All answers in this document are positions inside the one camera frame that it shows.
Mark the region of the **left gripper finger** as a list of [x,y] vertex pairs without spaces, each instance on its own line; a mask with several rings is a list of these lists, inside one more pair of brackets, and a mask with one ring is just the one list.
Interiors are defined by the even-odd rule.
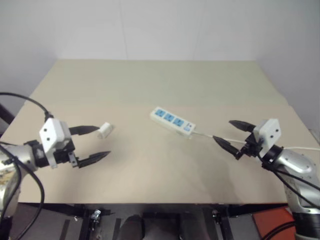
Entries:
[[73,135],[86,135],[86,134],[90,134],[92,132],[95,132],[97,130],[99,130],[100,128],[94,125],[80,125],[80,126],[74,126],[74,127],[70,127],[69,131],[70,134]]
[[111,151],[102,151],[102,152],[97,152],[94,154],[89,155],[88,158],[82,159],[82,160],[77,160],[77,166],[79,168],[84,168],[89,165],[95,164],[105,158],[108,154],[110,154]]

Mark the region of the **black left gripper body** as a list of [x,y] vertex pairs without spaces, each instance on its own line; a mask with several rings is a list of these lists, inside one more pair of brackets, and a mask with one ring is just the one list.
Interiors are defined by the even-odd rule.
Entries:
[[62,149],[57,149],[53,156],[57,164],[70,163],[73,168],[78,167],[78,157],[75,153],[75,145],[72,140]]

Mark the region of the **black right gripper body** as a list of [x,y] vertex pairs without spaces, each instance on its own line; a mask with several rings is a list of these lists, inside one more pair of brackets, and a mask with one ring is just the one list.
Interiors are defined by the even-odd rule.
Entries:
[[255,135],[250,130],[243,130],[249,132],[249,136],[245,139],[244,146],[235,154],[235,159],[239,160],[243,155],[248,157],[257,157],[262,150],[263,140],[256,140]]

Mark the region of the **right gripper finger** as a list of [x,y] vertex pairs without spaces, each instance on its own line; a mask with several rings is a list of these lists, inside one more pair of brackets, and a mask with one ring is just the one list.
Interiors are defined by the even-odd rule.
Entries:
[[229,120],[228,122],[243,132],[251,133],[255,128],[255,125],[241,120]]
[[240,158],[240,151],[235,148],[234,146],[232,146],[232,144],[230,142],[228,142],[227,140],[224,140],[221,137],[217,137],[217,136],[212,136],[212,138],[215,140],[215,142],[225,151],[227,151],[228,153],[230,153],[231,155],[233,155],[236,159]]

